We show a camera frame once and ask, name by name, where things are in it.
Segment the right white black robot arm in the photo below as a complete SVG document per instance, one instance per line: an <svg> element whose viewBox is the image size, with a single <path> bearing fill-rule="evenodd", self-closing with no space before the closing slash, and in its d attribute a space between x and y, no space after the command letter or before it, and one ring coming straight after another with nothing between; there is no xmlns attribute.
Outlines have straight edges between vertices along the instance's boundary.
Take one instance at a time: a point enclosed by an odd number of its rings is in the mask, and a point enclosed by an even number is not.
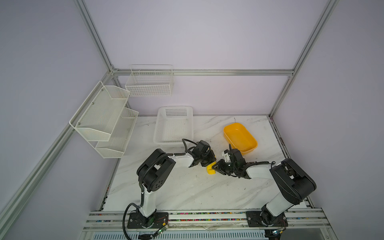
<svg viewBox="0 0 384 240"><path fill-rule="evenodd" d="M279 193L266 203L255 218L257 224L271 227L283 218L284 212L299 205L317 188L315 181L292 159L276 162L246 162L241 152L229 149L212 166L222 175L243 179L275 181Z"/></svg>

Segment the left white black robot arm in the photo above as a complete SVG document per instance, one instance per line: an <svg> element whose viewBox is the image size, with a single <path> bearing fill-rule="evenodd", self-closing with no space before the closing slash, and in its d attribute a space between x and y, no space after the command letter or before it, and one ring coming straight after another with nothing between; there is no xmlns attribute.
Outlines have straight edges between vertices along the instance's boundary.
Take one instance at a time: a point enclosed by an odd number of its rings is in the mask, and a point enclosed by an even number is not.
<svg viewBox="0 0 384 240"><path fill-rule="evenodd" d="M156 195L166 182L174 168L191 168L197 165L206 167L216 161L211 146L201 140L193 142L182 139L184 151L181 153L166 153L162 149L154 150L137 170L141 203L139 213L149 218L156 212Z"/></svg>

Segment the yellow plastic tub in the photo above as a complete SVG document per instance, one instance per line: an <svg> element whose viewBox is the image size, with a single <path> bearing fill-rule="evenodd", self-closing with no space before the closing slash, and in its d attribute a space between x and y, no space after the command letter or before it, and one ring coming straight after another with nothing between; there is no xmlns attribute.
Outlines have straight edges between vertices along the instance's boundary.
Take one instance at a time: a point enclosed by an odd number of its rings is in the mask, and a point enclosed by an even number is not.
<svg viewBox="0 0 384 240"><path fill-rule="evenodd" d="M243 155L251 153L258 147L257 140L247 128L240 123L225 126L223 133L231 147L238 149Z"/></svg>

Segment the white plastic perforated basket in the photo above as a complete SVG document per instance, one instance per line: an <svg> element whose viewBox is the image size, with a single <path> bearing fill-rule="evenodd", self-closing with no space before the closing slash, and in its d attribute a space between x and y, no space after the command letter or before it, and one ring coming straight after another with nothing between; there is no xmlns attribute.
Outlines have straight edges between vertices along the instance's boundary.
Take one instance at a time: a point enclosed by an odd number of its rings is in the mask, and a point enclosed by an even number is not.
<svg viewBox="0 0 384 240"><path fill-rule="evenodd" d="M161 146L181 146L182 139L194 138L193 108L161 107L158 110L153 141Z"/></svg>

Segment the lower white mesh shelf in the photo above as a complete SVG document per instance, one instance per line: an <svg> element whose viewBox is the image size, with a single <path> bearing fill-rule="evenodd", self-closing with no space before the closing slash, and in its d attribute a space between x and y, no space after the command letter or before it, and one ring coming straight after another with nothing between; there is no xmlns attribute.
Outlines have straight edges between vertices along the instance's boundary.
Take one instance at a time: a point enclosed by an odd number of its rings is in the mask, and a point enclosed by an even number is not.
<svg viewBox="0 0 384 240"><path fill-rule="evenodd" d="M104 159L122 158L132 136L139 112L124 108L108 142L98 142L96 151Z"/></svg>

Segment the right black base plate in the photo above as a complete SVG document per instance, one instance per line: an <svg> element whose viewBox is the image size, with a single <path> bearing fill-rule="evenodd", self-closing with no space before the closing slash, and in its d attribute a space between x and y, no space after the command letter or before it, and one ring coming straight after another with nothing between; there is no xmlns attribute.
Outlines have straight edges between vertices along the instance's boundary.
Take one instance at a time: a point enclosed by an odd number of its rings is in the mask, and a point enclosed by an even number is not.
<svg viewBox="0 0 384 240"><path fill-rule="evenodd" d="M246 219L249 227L283 227L288 225L284 213L277 217L263 211L247 211Z"/></svg>

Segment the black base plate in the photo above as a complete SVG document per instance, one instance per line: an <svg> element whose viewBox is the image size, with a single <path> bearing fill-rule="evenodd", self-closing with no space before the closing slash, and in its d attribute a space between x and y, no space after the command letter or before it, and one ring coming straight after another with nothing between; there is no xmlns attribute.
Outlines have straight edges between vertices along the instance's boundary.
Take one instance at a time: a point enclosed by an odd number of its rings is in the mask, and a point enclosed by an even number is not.
<svg viewBox="0 0 384 240"><path fill-rule="evenodd" d="M277 217L263 211L247 211L246 219L249 227L283 227L288 225L284 213Z"/></svg>
<svg viewBox="0 0 384 240"><path fill-rule="evenodd" d="M128 229L160 229L168 223L169 213L154 212L149 217L144 217L140 212L133 212L129 216Z"/></svg>

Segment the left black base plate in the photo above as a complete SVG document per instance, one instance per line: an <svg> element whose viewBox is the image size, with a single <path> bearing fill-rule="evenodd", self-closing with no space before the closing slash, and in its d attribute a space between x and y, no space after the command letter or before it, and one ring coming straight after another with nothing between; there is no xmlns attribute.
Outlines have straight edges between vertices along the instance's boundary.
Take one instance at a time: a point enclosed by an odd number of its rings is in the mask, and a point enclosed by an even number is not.
<svg viewBox="0 0 384 240"><path fill-rule="evenodd" d="M168 223L169 213L154 212L149 217L144 217L140 212L133 212L129 216L128 229L160 229Z"/></svg>

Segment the aluminium front rail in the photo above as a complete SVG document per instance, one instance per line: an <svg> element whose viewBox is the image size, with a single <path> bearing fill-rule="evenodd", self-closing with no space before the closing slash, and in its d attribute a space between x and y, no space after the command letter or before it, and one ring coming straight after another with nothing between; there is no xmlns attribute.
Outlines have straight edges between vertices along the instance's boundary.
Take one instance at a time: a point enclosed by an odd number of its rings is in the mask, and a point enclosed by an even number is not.
<svg viewBox="0 0 384 240"><path fill-rule="evenodd" d="M83 228L84 232L117 232L123 229L123 211L91 212ZM170 230L240 230L272 229L262 225L259 210L212 210L212 211L169 211L165 220ZM287 229L329 229L331 224L322 209L289 209L276 222L274 228Z"/></svg>

